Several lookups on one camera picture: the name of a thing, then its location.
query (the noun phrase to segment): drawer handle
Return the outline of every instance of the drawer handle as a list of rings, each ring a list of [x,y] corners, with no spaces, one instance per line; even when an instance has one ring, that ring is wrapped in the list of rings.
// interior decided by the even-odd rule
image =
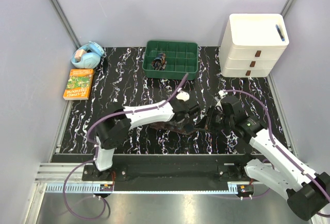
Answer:
[[[256,52],[256,55],[254,55],[256,58],[258,58],[258,57],[260,57],[260,54],[261,54],[261,51],[260,50],[258,50],[257,52]]]

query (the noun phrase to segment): metal floor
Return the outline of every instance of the metal floor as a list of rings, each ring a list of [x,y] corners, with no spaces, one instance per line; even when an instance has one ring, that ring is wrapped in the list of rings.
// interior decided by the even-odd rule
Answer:
[[[256,185],[256,195],[267,188]],[[73,206],[86,194],[67,194],[68,203]],[[306,224],[296,217],[285,200],[271,191],[260,199],[224,200],[215,195],[133,195],[112,194],[106,198],[108,211],[97,221],[83,221],[70,213],[56,216],[66,210],[63,197],[59,193],[46,193],[40,209],[38,224]],[[88,199],[73,207],[77,214],[86,217],[98,215],[103,208],[96,199]]]

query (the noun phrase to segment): black marble surface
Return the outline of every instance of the black marble surface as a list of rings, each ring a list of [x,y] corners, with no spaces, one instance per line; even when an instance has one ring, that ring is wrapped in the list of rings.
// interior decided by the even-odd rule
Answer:
[[[86,133],[91,124],[107,114],[112,102],[125,106],[139,106],[159,102],[170,96],[178,80],[148,79],[142,69],[144,47],[106,48],[100,65],[95,70],[89,100],[74,101],[64,132],[60,153],[93,153],[93,144],[87,142]],[[266,78],[226,78],[221,75],[218,59],[219,47],[200,47],[200,70],[194,81],[183,89],[201,106],[198,122],[207,108],[215,104],[214,94],[221,89],[244,90],[259,98],[272,117],[273,133],[286,146],[285,137]],[[262,107],[244,95],[239,95],[249,115],[265,122]],[[131,130],[123,146],[115,153],[125,154],[232,154],[252,152],[252,148],[233,132],[220,134],[196,132],[189,136],[166,130],[156,131],[148,126]]]

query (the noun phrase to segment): orange book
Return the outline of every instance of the orange book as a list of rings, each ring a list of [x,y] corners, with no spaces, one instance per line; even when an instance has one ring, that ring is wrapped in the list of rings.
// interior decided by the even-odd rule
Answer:
[[[94,70],[91,68],[75,68],[70,77],[63,98],[65,100],[86,100],[91,92]]]

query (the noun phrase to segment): white cable clip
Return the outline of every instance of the white cable clip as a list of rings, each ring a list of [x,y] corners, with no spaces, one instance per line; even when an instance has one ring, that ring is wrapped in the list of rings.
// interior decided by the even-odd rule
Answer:
[[[225,91],[223,91],[223,90],[220,90],[218,92],[218,94],[219,94],[220,98],[223,98],[223,97],[225,97],[227,95],[227,93]]]

